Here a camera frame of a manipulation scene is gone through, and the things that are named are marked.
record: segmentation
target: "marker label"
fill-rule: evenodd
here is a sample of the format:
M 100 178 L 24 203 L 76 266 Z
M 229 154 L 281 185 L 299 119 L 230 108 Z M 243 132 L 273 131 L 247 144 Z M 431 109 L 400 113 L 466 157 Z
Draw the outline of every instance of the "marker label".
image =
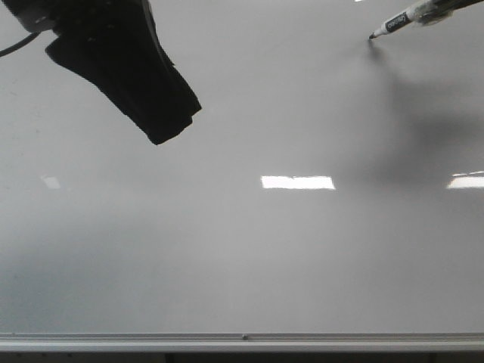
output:
M 396 32 L 398 29 L 403 28 L 405 25 L 411 23 L 408 19 L 407 13 L 400 14 L 385 23 L 386 30 L 388 33 Z

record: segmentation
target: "black cable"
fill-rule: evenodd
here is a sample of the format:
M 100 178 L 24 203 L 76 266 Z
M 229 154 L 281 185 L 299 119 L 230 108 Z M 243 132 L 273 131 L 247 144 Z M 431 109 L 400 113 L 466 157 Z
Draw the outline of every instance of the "black cable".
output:
M 8 54 L 13 53 L 15 51 L 18 51 L 20 48 L 26 46 L 32 40 L 37 38 L 39 36 L 39 34 L 40 33 L 32 33 L 29 36 L 27 36 L 24 40 L 19 41 L 17 44 L 14 44 L 11 47 L 4 49 L 3 51 L 0 51 L 0 57 L 4 57 L 5 55 L 8 55 Z

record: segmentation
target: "white surface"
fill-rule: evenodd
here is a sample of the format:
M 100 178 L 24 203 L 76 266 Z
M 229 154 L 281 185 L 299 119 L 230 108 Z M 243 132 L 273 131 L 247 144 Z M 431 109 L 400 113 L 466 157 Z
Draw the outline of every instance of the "white surface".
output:
M 484 6 L 370 48 L 407 5 L 153 2 L 204 107 L 160 147 L 53 35 L 1 59 L 0 331 L 482 332 Z

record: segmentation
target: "cable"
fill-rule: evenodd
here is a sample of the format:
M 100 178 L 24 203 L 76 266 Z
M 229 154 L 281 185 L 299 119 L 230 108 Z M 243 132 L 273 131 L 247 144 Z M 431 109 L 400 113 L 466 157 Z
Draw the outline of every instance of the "cable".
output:
M 13 53 L 15 51 L 18 51 L 20 48 L 26 46 L 29 44 L 32 40 L 37 38 L 40 33 L 32 33 L 29 36 L 27 36 L 24 40 L 19 41 L 17 44 L 12 45 L 11 47 L 8 47 L 7 49 L 4 49 L 3 51 L 0 51 L 0 57 L 4 57 L 5 55 L 9 55 L 10 53 Z

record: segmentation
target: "black object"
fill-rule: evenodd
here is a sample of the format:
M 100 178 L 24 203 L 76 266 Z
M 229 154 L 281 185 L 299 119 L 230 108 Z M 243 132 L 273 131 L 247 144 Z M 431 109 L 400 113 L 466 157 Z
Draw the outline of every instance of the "black object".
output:
M 50 58 L 94 83 L 154 144 L 201 109 L 157 38 L 148 0 L 2 0 L 31 33 L 52 29 Z

